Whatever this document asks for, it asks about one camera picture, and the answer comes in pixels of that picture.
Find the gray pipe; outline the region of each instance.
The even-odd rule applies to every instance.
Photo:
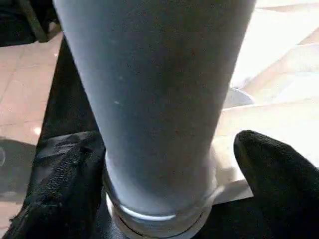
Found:
[[[210,144],[255,1],[54,2],[107,147],[116,212],[150,237],[185,231],[210,208]]]

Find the black cloth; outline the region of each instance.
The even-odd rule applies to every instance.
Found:
[[[81,85],[81,81],[79,79],[79,76],[77,74],[76,67],[73,63],[72,56],[70,54],[70,51],[68,49],[68,46],[66,44],[65,39],[62,41],[62,47],[60,50],[60,55],[58,58],[58,63],[56,66],[56,71],[53,78],[53,84],[51,88],[51,92],[49,95],[48,105],[45,113],[45,118],[42,126],[42,133],[40,136],[39,144],[36,149],[36,157],[35,161],[33,163],[33,169],[32,169],[32,175],[30,179],[29,189],[28,192],[32,192],[34,188],[36,188],[39,185],[39,182],[43,178],[45,178],[50,171],[50,168],[55,165],[56,160],[44,160],[43,158],[39,157],[41,152],[43,152],[44,148],[47,147],[46,150],[50,151],[52,147],[54,147],[54,144],[50,144],[48,142],[50,141],[63,141],[63,137],[67,137],[65,135],[67,134],[77,134],[79,132],[85,132],[85,131],[93,131],[98,130],[97,125],[94,120],[94,116],[92,114],[92,111],[90,109],[90,105],[87,101],[86,94],[83,90],[83,87]],[[259,151],[253,151],[251,146],[251,142],[249,139],[250,134],[247,134],[247,137],[245,135],[239,135],[237,137],[237,141],[235,144],[237,144],[237,147],[235,145],[235,153],[237,160],[239,161],[239,165],[241,166],[242,170],[243,168],[248,168],[248,170],[243,170],[248,182],[251,184],[251,188],[258,197],[239,200],[235,202],[229,202],[224,203],[220,205],[216,205],[212,208],[212,211],[210,213],[210,216],[205,224],[205,226],[202,228],[202,230],[195,236],[196,239],[198,238],[227,238],[227,239],[237,239],[237,238],[273,238],[274,236],[276,238],[282,238],[285,237],[285,235],[289,235],[293,238],[293,235],[288,233],[287,231],[281,231],[284,229],[289,229],[288,227],[284,227],[285,223],[278,224],[280,220],[284,220],[289,218],[288,216],[292,215],[290,214],[290,211],[288,210],[267,210],[266,203],[271,204],[276,202],[279,202],[280,200],[277,200],[276,197],[281,196],[281,203],[284,203],[285,200],[290,200],[291,191],[289,191],[293,187],[287,187],[286,189],[289,191],[288,194],[285,194],[285,188],[283,188],[283,185],[286,185],[287,182],[285,179],[279,181],[279,184],[276,189],[283,189],[284,191],[282,194],[279,194],[278,191],[275,190],[275,193],[277,192],[276,197],[272,198],[272,195],[267,195],[267,197],[263,196],[267,194],[267,192],[271,192],[271,189],[273,187],[273,184],[276,183],[276,181],[269,182],[266,180],[266,182],[262,182],[261,179],[259,181],[256,181],[256,177],[259,176],[259,174],[254,174],[252,176],[252,172],[258,172],[258,169],[252,167],[256,166],[257,168],[264,167],[264,174],[260,174],[261,177],[267,176],[267,174],[272,173],[272,169],[279,170],[280,167],[283,167],[283,165],[276,164],[276,160],[274,159],[271,161],[271,167],[267,168],[267,164],[265,165],[265,162],[267,157],[272,157],[270,155],[265,156],[264,158],[264,164],[261,163],[260,165],[257,165],[255,161],[250,159],[250,161],[247,161],[247,155],[249,155],[251,158],[256,158],[256,155],[259,153],[264,153],[263,149],[261,147],[257,147]],[[278,147],[279,150],[282,149],[283,145],[280,145]],[[249,149],[249,152],[252,152],[251,154],[242,153],[243,149]],[[289,173],[293,174],[295,173],[294,170],[290,170]],[[297,172],[297,175],[299,177],[302,177],[305,179],[305,177],[302,176],[299,172]],[[315,181],[316,178],[316,171],[312,174],[314,175],[314,179],[311,181]],[[308,193],[311,192],[311,190],[307,191],[306,189],[303,190],[305,194],[308,195]],[[96,213],[95,217],[95,223],[92,229],[91,238],[93,239],[124,239],[126,238],[115,226],[114,222],[110,218],[106,202],[105,202],[105,192],[102,190],[101,194],[101,204],[99,207],[99,210]]]

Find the tiled floor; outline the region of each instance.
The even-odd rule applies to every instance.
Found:
[[[37,143],[61,39],[0,48],[1,137]]]

